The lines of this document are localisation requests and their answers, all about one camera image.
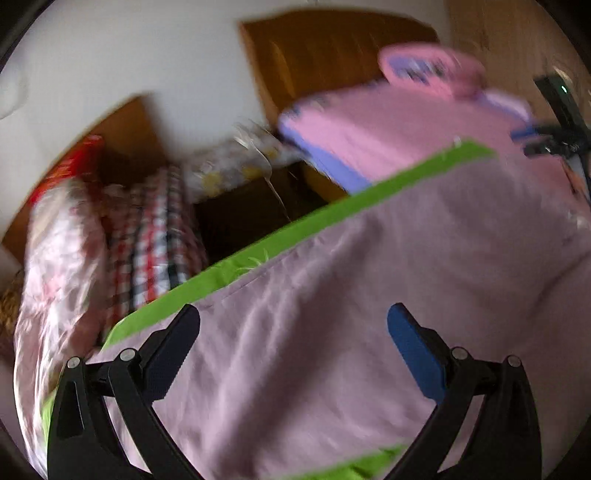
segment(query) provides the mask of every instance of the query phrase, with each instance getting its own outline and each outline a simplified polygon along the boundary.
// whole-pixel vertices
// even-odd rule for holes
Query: wooden headboard
[[[106,154],[98,167],[99,178],[105,185],[118,183],[129,187],[167,163],[142,96],[131,98],[106,115],[81,135],[48,171],[78,148],[88,135],[101,135],[105,139]],[[31,209],[25,203],[2,239],[2,245],[21,265],[24,265],[30,214]]]
[[[357,9],[295,10],[239,28],[272,127],[303,96],[380,77],[382,47],[438,41],[435,30],[411,18]]]

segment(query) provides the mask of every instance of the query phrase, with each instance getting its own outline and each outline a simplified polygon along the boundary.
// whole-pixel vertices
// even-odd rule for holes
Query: pillow
[[[30,205],[35,205],[41,197],[60,182],[78,178],[84,182],[89,198],[107,235],[111,232],[111,223],[104,214],[102,184],[98,178],[98,164],[105,153],[105,141],[99,135],[86,137],[82,145],[75,149],[68,157],[61,160],[45,176],[41,183],[33,190],[28,199]]]
[[[15,401],[30,462],[42,474],[41,410],[65,362],[86,357],[105,327],[106,241],[84,183],[62,180],[32,211],[14,333]]]
[[[194,277],[207,255],[193,230],[177,166],[134,186],[111,212],[108,327]]]
[[[391,85],[445,99],[473,98],[485,84],[485,68],[477,59],[430,43],[383,48],[380,68]]]

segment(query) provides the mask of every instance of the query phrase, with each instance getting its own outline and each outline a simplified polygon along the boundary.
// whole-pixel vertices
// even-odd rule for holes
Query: pink pillow
[[[45,477],[43,404],[68,359],[97,345],[106,323],[105,272],[105,232],[85,184],[64,179],[31,211],[14,332],[17,412],[29,462]]]
[[[391,85],[446,99],[473,98],[486,82],[477,59],[431,43],[406,43],[383,48],[379,65]]]

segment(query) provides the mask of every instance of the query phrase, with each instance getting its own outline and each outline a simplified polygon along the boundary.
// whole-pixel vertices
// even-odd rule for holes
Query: plastic bag
[[[188,200],[199,203],[251,180],[270,178],[274,169],[305,157],[301,150],[282,143],[257,125],[238,125],[235,138],[196,152],[183,163]]]
[[[105,234],[82,181],[45,192],[31,212],[14,335],[14,388],[29,461],[47,477],[43,404],[73,356],[89,356],[105,325]]]

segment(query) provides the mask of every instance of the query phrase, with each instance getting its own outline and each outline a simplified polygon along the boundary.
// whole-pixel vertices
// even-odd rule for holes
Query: wooden door
[[[489,86],[529,101],[541,120],[556,118],[534,78],[560,74],[591,122],[591,75],[550,14],[535,0],[448,0],[455,48],[486,67]]]

